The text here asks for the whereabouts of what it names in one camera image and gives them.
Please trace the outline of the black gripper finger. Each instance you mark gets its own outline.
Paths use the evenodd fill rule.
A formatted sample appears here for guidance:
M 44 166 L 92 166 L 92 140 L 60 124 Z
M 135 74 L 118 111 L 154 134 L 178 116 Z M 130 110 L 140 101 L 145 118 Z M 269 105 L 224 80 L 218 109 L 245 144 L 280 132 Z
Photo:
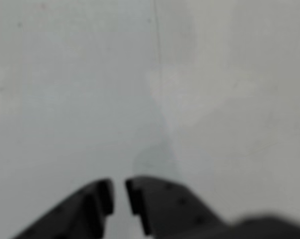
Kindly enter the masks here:
M 43 214 L 15 239 L 102 239 L 107 218 L 114 213 L 114 184 L 90 182 Z
M 135 176 L 125 181 L 130 207 L 146 236 L 184 239 L 211 236 L 230 228 L 193 191 L 175 181 Z

